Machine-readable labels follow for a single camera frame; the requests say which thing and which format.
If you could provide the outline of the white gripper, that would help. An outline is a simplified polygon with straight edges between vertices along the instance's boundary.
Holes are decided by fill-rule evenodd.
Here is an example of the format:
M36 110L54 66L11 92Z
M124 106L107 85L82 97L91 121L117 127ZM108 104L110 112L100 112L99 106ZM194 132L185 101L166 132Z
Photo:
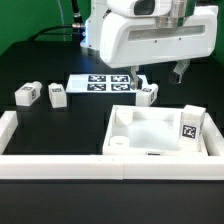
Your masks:
M180 84L190 60L209 56L217 34L218 7L197 6L180 27L159 28L151 17L128 18L114 12L104 19L100 57L112 68L130 67L130 87L138 89L137 65L178 61L169 74Z

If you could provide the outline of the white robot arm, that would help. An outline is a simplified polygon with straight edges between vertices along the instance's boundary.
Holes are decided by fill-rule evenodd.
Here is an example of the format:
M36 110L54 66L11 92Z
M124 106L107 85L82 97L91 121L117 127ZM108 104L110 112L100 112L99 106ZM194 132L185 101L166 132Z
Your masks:
M179 83L190 61L215 48L218 7L204 0L107 0L99 56L111 68L130 69L130 87L142 82L138 67L174 61Z

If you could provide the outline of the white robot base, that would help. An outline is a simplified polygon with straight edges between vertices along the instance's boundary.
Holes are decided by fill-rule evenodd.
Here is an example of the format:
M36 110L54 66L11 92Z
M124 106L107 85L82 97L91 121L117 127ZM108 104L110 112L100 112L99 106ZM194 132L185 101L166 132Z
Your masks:
M91 0L91 13L85 22L85 38L80 43L83 53L99 55L102 24L107 10L107 0Z

